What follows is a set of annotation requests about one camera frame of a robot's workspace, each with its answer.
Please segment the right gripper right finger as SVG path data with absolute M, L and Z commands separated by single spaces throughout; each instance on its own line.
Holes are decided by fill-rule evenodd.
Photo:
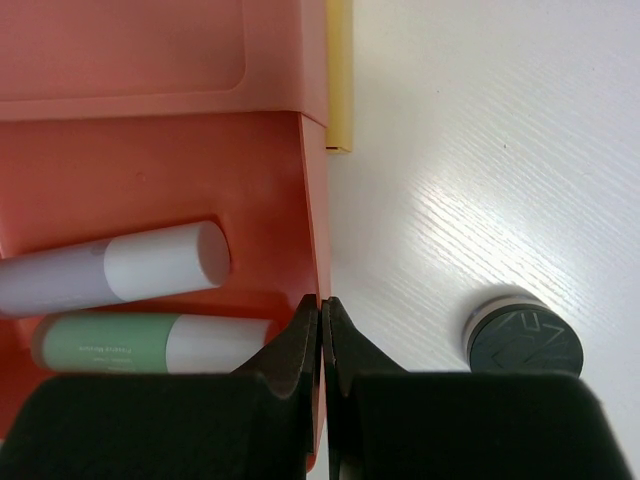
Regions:
M 333 479 L 628 479 L 597 398 L 562 373 L 409 372 L 321 311 Z

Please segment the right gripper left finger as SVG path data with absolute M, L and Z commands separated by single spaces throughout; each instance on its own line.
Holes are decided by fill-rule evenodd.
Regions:
M 319 309 L 229 374 L 66 375 L 23 404 L 5 479 L 302 479 L 317 445 Z

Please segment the black round compact jar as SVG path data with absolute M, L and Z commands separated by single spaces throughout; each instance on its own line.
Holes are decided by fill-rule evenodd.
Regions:
M 461 343 L 473 373 L 579 377 L 584 367 L 584 348 L 572 325 L 522 289 L 500 291 L 471 310 Z

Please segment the lilac white-capped tube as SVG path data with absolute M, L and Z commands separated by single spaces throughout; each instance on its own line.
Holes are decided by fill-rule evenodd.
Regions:
M 59 313 L 218 288 L 231 268 L 210 221 L 123 235 L 1 261 L 1 315 Z

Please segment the green white-capped tube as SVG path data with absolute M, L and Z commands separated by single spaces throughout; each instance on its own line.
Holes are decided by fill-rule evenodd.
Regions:
M 277 331 L 266 319 L 80 311 L 45 317 L 31 354 L 38 366 L 61 373 L 229 373 Z

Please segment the orange drawer box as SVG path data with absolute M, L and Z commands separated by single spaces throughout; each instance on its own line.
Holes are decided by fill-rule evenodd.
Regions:
M 322 1 L 2 3 L 1 261 L 210 221 L 231 268 L 218 288 L 1 315 L 1 448 L 54 377 L 198 375 L 42 368 L 31 338 L 47 316 L 266 319 L 278 325 L 269 343 L 304 296 L 319 309 L 330 291 L 327 88 Z

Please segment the yellow drawer box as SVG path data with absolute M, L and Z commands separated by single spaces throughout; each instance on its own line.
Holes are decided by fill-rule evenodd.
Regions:
M 349 153 L 354 128 L 353 2 L 330 0 L 327 7 L 328 113 L 326 149 Z

